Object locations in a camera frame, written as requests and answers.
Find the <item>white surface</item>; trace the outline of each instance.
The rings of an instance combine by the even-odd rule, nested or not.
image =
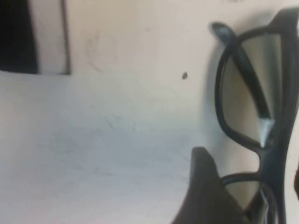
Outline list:
[[[65,74],[67,58],[62,0],[29,0],[39,72]]]
[[[256,170],[257,156],[229,140],[215,117],[223,47],[209,23],[244,31],[282,5],[70,0],[73,75],[0,73],[0,222],[170,223],[194,146],[207,147],[221,175]],[[296,122],[285,180],[289,224],[299,220],[298,137]]]

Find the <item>scratch mark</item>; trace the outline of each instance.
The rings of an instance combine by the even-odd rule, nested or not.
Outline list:
[[[108,123],[109,127],[111,129],[114,129],[113,125],[111,124],[110,120],[108,120],[107,118],[105,118],[106,122]]]
[[[74,167],[74,169],[75,169],[75,170],[83,170],[84,168],[83,168],[83,166],[81,166],[81,165],[76,165],[76,166]]]
[[[115,115],[115,114],[113,114],[112,116],[114,117],[114,119],[115,119],[116,121],[121,121],[121,120],[122,120],[122,116]]]
[[[243,3],[245,0],[225,0],[227,3]]]
[[[188,178],[188,177],[180,176],[180,177],[179,177],[179,180],[180,180],[182,183],[189,184],[189,178]]]
[[[101,129],[95,129],[94,132],[97,133],[99,136],[103,135],[103,132]]]
[[[114,174],[110,173],[110,172],[102,172],[99,170],[98,167],[96,167],[93,171],[92,171],[93,174],[97,174],[97,175],[100,175],[100,176],[115,176]]]
[[[115,38],[111,35],[111,34],[108,34],[109,38],[110,38],[110,41],[111,43],[113,44],[113,49],[117,49],[117,41],[115,40]],[[118,63],[118,54],[117,54],[117,51],[114,52],[114,63],[117,64]]]
[[[162,177],[167,177],[167,178],[171,178],[169,175],[167,174],[163,174]]]
[[[87,64],[96,72],[98,73],[102,73],[103,70],[98,68],[95,64],[94,64],[94,58],[97,56],[98,54],[98,48],[97,45],[99,44],[99,40],[100,40],[100,33],[97,32],[95,34],[95,36],[93,38],[90,38],[86,41],[86,48],[85,48],[85,53],[86,53],[86,57],[87,57]]]

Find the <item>black eyeglasses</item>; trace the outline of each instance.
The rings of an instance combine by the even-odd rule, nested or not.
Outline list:
[[[260,158],[257,172],[227,175],[222,183],[254,192],[243,207],[253,223],[286,223],[285,162],[299,99],[298,14],[299,8],[281,10],[268,26],[240,36],[213,24],[226,45],[215,84],[219,124]]]

